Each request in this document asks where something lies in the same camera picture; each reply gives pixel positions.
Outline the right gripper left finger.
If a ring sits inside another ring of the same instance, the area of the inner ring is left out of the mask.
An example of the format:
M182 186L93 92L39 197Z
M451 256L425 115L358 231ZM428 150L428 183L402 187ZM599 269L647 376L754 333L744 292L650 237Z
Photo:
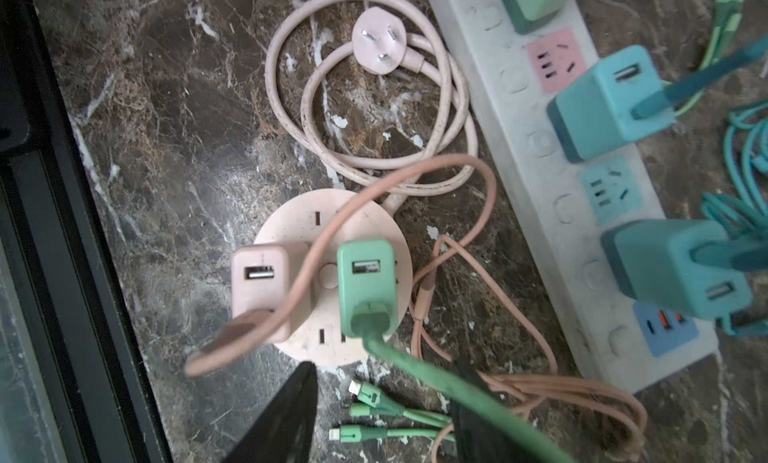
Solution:
M316 366L300 363L224 462L308 462L318 406Z

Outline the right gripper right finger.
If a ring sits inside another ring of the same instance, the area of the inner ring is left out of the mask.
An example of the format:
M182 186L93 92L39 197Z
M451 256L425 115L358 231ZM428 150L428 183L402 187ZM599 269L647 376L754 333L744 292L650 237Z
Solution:
M533 463L540 459L518 439L450 397L450 416L460 462Z

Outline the pink round socket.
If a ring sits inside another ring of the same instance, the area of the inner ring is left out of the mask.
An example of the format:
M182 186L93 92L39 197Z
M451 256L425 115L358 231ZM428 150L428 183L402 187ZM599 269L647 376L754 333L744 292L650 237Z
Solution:
M257 244L303 242L311 245L338 211L356 194L341 189L321 189L299 195L283 204L266 220ZM309 290L311 312L283 342L275 346L298 361L321 367L341 367L369 358L359 339L342 332L339 308L337 250L349 241L385 239L392 244L398 289L398 319L410 303L413 264L406 238L394 218L375 202L358 210L334 236L320 260Z

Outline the pink plug adapter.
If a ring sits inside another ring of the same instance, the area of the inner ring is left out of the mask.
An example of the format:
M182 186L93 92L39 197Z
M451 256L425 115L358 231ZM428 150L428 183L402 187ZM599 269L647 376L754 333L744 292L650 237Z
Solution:
M301 241L257 244L237 249L231 257L232 319L283 306L304 262L309 245Z

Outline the dark teal plug adapter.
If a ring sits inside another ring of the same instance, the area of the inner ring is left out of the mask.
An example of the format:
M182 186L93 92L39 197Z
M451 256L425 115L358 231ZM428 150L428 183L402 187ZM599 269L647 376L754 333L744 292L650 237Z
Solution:
M701 320L723 318L753 302L744 272L694 258L729 241L725 229L708 220L636 220L601 236L622 294Z

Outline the teal blue plug adapter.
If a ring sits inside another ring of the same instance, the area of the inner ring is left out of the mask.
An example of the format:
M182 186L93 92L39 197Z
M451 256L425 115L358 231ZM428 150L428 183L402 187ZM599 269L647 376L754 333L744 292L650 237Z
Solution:
M675 110L642 119L633 109L664 84L648 50L634 45L592 66L547 106L567 160L586 162L635 143L676 122Z

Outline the light green plug adapter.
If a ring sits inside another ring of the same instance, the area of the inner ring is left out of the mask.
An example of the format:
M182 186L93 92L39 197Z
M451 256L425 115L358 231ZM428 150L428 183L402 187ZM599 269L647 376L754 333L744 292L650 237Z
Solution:
M529 34L549 23L568 0L501 0L515 31Z

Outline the white multicolour power strip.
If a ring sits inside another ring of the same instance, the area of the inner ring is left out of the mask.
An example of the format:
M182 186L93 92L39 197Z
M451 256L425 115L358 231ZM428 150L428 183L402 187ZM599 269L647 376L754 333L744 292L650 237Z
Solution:
M471 105L515 215L541 274L580 373L629 393L700 361L719 346L714 326L697 320L685 340L653 348L662 330L656 313L636 310L610 268L600 238L607 224L594 212L583 179L615 188L630 178L637 201L615 225L664 213L636 146L573 164L546 113L551 95L529 46L559 33L575 47L576 69L599 59L575 1L543 28L516 32L502 0L429 0L446 45L462 67Z

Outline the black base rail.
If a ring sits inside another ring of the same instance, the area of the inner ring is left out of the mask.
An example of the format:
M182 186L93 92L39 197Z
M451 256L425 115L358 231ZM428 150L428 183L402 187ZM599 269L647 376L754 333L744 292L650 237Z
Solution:
M64 455L169 461L33 0L1 0L1 244Z

